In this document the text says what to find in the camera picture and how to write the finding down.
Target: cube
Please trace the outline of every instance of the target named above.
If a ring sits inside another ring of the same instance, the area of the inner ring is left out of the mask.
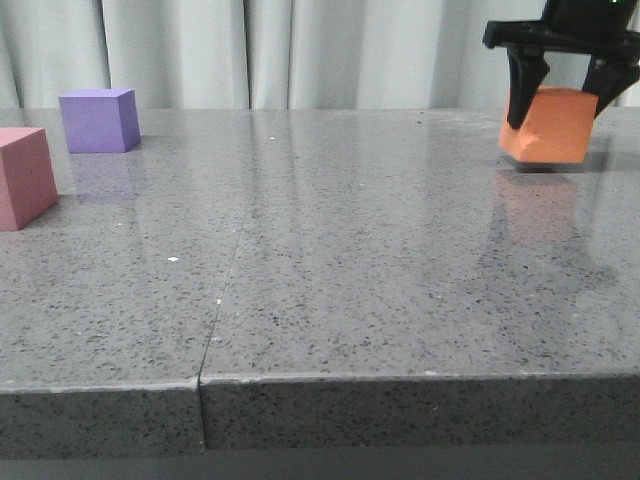
[[[506,120],[500,147],[519,162],[582,163],[587,153],[598,97],[561,87],[540,87],[522,126]]]
[[[0,128],[0,230],[20,230],[58,202],[42,128]]]
[[[133,89],[76,90],[59,102],[69,153],[122,153],[140,143]]]

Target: curtain fold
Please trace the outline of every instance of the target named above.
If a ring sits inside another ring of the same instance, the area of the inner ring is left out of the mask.
[[[0,108],[57,107],[76,88],[131,87],[140,106],[219,109],[502,106],[488,20],[545,0],[0,0]],[[635,28],[640,28],[636,17]],[[548,54],[579,87],[588,58]],[[640,87],[620,100],[640,105]]]

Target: table surface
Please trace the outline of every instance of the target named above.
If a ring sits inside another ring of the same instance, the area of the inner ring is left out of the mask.
[[[577,166],[510,160],[494,110],[139,114],[126,154],[68,154],[57,110],[0,116],[47,129],[60,194],[0,232],[0,456],[333,444],[313,403],[287,407],[306,440],[243,442],[230,416],[284,401],[260,385],[638,386],[640,111],[606,111]]]

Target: pink cube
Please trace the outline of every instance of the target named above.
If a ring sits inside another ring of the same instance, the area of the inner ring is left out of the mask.
[[[0,231],[20,230],[58,202],[42,128],[0,128]]]

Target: purple cube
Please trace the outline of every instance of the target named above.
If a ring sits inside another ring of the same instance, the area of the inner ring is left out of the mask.
[[[69,153],[127,152],[140,143],[133,89],[87,88],[59,100]]]

